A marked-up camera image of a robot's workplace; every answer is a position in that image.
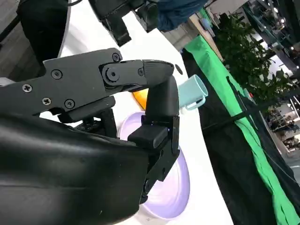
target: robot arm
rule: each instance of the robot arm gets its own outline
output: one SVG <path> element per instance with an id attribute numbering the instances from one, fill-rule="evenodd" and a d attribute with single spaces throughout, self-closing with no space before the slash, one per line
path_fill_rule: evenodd
<path id="1" fill-rule="evenodd" d="M 44 76 L 0 87 L 2 224 L 113 224 L 134 215 L 165 179 L 179 155 L 174 67 L 121 59 L 107 49 L 48 60 Z M 142 126 L 121 141 L 106 122 L 114 121 L 111 95 L 144 88 Z M 39 118 L 44 111 L 83 125 Z"/>

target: black cloth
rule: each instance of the black cloth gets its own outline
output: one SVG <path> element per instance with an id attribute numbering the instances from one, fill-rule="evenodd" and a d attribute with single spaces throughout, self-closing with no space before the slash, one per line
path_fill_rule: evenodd
<path id="1" fill-rule="evenodd" d="M 38 62 L 57 58 L 67 22 L 67 0 L 21 0 L 17 14 Z"/>
<path id="2" fill-rule="evenodd" d="M 249 99 L 243 98 L 242 100 L 247 109 L 255 107 L 255 104 Z M 267 160 L 276 174 L 287 198 L 293 204 L 297 214 L 300 215 L 300 187 L 295 181 L 293 181 L 295 180 L 294 173 L 278 152 L 277 147 L 273 142 L 261 115 L 259 113 L 254 113 L 252 114 L 252 118 L 257 127 L 256 133 L 260 139 L 261 145 L 269 156 L 267 157 Z"/>
<path id="3" fill-rule="evenodd" d="M 188 76 L 197 74 L 209 96 L 199 109 L 202 128 L 230 118 L 230 114 L 198 67 L 193 55 L 182 54 Z M 275 225 L 272 196 L 262 181 L 252 150 L 235 124 L 204 137 L 224 201 L 236 225 Z"/>

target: white table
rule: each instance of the white table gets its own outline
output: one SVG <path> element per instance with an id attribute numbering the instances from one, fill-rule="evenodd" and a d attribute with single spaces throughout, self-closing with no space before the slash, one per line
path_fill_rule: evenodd
<path id="1" fill-rule="evenodd" d="M 69 9 L 69 24 L 66 27 L 61 57 L 86 53 L 99 49 L 119 48 L 104 26 L 97 20 L 89 2 L 82 1 Z M 177 84 L 183 83 L 188 76 L 179 52 L 157 30 L 147 34 L 133 13 L 124 18 L 127 29 L 132 38 L 120 49 L 123 60 L 150 59 L 164 60 L 177 64 L 184 75 L 174 71 Z M 129 115 L 141 111 L 131 93 L 123 92 L 115 96 L 116 105 L 113 112 L 116 125 L 119 128 L 123 120 Z M 202 137 L 199 113 L 197 110 L 180 115 L 179 145 L 183 149 L 189 174 L 190 198 L 186 210 L 169 225 L 232 225 L 232 219 L 220 193 L 209 155 Z M 120 225 L 161 225 L 166 221 L 150 219 L 140 211 Z"/>

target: black bolt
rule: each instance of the black bolt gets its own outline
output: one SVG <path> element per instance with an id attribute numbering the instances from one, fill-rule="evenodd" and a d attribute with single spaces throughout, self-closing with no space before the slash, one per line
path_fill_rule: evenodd
<path id="1" fill-rule="evenodd" d="M 120 61 L 120 56 L 117 53 L 112 54 L 112 60 L 115 62 L 119 62 Z"/>
<path id="2" fill-rule="evenodd" d="M 145 192 L 146 194 L 148 194 L 149 191 L 150 191 L 150 184 L 149 184 L 149 180 L 147 179 L 147 180 L 145 181 L 145 184 L 144 184 L 144 192 Z"/>
<path id="3" fill-rule="evenodd" d="M 65 101 L 65 107 L 67 109 L 73 109 L 74 106 L 75 106 L 75 102 L 73 100 L 68 99 L 68 100 Z"/>
<path id="4" fill-rule="evenodd" d="M 62 78 L 62 72 L 58 69 L 54 69 L 51 72 L 51 76 L 55 79 L 55 80 L 59 80 L 60 78 Z"/>
<path id="5" fill-rule="evenodd" d="M 106 72 L 106 76 L 109 79 L 109 81 L 112 82 L 116 82 L 120 78 L 119 73 L 115 72 L 114 68 L 109 68 L 108 71 Z"/>
<path id="6" fill-rule="evenodd" d="M 140 76 L 144 76 L 144 70 L 142 68 L 140 68 L 137 73 L 140 75 Z"/>
<path id="7" fill-rule="evenodd" d="M 29 84 L 24 84 L 24 85 L 22 86 L 22 89 L 23 89 L 24 92 L 29 93 L 29 92 L 32 91 L 32 86 L 29 85 Z"/>
<path id="8" fill-rule="evenodd" d="M 51 104 L 51 99 L 48 97 L 45 97 L 42 99 L 42 102 L 44 105 L 50 105 Z"/>

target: gray floor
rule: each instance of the gray floor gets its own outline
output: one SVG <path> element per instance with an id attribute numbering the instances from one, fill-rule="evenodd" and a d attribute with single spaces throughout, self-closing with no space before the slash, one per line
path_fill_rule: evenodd
<path id="1" fill-rule="evenodd" d="M 0 0 L 0 32 L 16 16 L 17 5 L 18 0 Z M 1 44 L 0 77 L 21 81 L 37 75 L 40 66 L 20 23 Z"/>

